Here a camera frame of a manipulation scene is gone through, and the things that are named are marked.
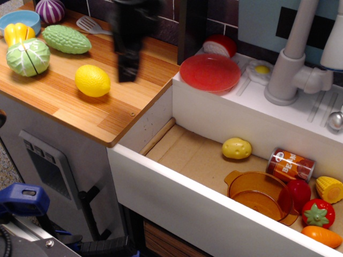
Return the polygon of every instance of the toy red onion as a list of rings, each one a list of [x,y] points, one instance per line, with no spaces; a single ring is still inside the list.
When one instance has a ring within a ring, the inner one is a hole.
[[[203,47],[204,52],[208,54],[218,54],[228,58],[233,57],[237,52],[237,45],[235,41],[221,34],[209,36],[205,40]]]
[[[37,3],[36,13],[45,23],[54,24],[63,19],[65,6],[60,0],[41,0]]]

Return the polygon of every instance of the gray floor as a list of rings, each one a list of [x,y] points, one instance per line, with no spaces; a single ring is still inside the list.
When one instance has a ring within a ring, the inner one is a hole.
[[[12,185],[14,182],[21,182],[20,177],[6,155],[4,148],[0,145],[0,190]]]
[[[15,9],[23,5],[23,0],[10,0],[2,5],[0,5],[0,17],[3,15],[14,11]]]

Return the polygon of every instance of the toy corn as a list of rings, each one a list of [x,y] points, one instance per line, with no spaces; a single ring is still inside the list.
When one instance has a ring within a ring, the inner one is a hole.
[[[35,38],[33,28],[23,23],[8,24],[4,30],[4,37],[7,45],[10,47],[17,43],[22,43],[27,39]]]
[[[343,183],[330,177],[319,177],[316,180],[317,192],[323,200],[336,203],[343,199]]]

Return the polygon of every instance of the toy can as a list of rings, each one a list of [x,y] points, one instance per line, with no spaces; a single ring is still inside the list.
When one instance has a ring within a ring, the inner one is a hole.
[[[275,148],[269,159],[266,172],[284,182],[303,179],[308,183],[315,165],[315,161]]]

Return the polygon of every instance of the red toy plate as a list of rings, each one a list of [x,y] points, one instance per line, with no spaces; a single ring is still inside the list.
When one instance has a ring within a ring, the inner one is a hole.
[[[194,55],[180,67],[181,78],[190,86],[208,92],[231,89],[240,80],[241,70],[229,58],[217,54]]]

